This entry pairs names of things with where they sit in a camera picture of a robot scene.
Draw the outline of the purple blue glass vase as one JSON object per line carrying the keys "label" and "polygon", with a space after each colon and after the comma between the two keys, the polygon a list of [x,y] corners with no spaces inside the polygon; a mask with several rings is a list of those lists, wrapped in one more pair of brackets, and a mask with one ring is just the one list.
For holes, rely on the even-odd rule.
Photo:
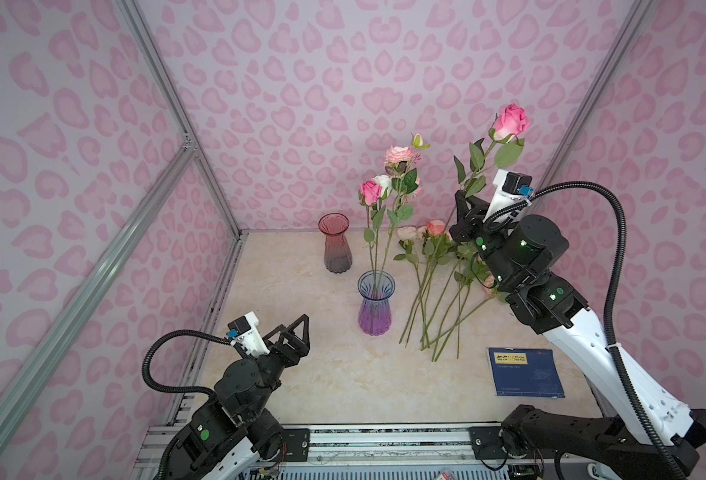
{"label": "purple blue glass vase", "polygon": [[396,291],[396,282],[387,272],[370,270],[358,281],[362,304],[358,314],[359,327],[370,336],[387,333],[392,325],[390,299]]}

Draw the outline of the pink white rose with bud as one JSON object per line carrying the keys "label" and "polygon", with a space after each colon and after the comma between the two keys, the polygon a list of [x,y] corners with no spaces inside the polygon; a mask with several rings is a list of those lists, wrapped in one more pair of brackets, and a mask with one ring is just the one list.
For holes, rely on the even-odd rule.
{"label": "pink white rose with bud", "polygon": [[383,184],[383,191],[388,195],[382,200],[382,209],[389,224],[380,264],[382,271],[385,271],[388,264],[396,231],[414,215],[415,207],[412,203],[421,189],[418,162],[422,151],[428,147],[429,144],[417,133],[412,136],[411,143],[407,146],[391,146],[385,152],[385,173],[389,182]]}

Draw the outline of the magenta pink rose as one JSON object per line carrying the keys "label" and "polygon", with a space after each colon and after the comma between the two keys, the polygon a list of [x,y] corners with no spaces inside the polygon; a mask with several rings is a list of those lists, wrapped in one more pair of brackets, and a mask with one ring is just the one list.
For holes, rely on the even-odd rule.
{"label": "magenta pink rose", "polygon": [[377,270],[379,231],[383,221],[383,215],[380,213],[383,192],[383,186],[375,179],[363,182],[359,189],[359,201],[366,210],[367,226],[364,230],[364,240],[368,245],[372,272]]}

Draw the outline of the hot pink rose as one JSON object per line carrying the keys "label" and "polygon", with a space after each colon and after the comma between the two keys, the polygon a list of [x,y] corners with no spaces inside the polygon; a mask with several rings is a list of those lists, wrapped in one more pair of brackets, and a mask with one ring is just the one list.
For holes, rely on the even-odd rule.
{"label": "hot pink rose", "polygon": [[[530,126],[526,110],[517,104],[508,104],[495,115],[487,136],[468,147],[470,160],[454,159],[459,190],[467,197],[477,196],[489,203],[495,192],[494,177],[498,170],[510,170],[521,157],[524,133]],[[504,208],[493,214],[486,222],[505,222],[516,217],[514,211]]]}

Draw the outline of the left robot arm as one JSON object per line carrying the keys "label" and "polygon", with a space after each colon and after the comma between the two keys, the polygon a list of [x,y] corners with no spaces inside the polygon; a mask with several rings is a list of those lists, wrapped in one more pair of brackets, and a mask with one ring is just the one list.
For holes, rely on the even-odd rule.
{"label": "left robot arm", "polygon": [[[238,479],[257,464],[264,464],[266,476],[272,476],[286,462],[307,460],[309,429],[285,428],[267,404],[281,386],[284,371],[309,354],[310,319],[301,315],[266,335],[260,334],[258,326],[255,313],[249,312],[230,322],[224,336],[175,330],[160,337],[147,351],[141,371],[152,390],[206,397],[165,447],[157,478]],[[178,337],[227,345],[239,357],[213,387],[165,385],[153,378],[151,364],[157,351]]]}

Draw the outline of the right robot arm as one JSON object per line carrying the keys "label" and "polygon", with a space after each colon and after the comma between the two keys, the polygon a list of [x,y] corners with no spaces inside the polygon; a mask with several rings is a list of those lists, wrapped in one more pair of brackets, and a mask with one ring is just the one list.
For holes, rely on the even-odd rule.
{"label": "right robot arm", "polygon": [[[553,265],[569,243],[559,227],[541,215],[513,214],[535,200],[565,189],[592,190],[612,207],[617,249],[602,315],[589,306]],[[512,456],[550,449],[600,462],[622,479],[686,479],[706,444],[706,409],[692,409],[658,383],[618,341],[614,305],[627,244],[627,221],[619,199],[594,182],[566,182],[514,203],[493,207],[459,190],[451,236],[471,244],[494,278],[518,321],[544,336],[577,365],[609,402],[613,417],[551,414],[517,407],[502,423]]]}

